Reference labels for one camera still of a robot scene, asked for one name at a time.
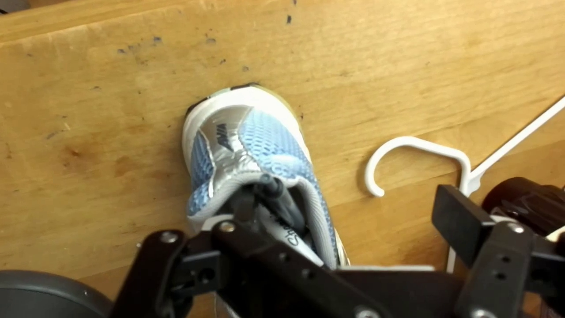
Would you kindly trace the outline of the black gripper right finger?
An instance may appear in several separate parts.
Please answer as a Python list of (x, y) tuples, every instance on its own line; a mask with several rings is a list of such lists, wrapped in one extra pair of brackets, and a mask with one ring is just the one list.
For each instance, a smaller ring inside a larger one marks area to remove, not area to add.
[(430, 221), (467, 267), (455, 318), (520, 318), (526, 292), (565, 313), (563, 241), (550, 242), (515, 221), (494, 221), (451, 186), (435, 188)]

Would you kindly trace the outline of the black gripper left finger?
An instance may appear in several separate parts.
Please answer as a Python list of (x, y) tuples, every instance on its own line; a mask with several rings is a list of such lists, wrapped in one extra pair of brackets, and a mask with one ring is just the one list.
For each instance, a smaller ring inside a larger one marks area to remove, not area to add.
[(351, 283), (270, 239), (248, 203), (192, 239), (149, 234), (111, 318), (183, 318), (202, 294), (217, 294), (240, 318), (388, 318)]

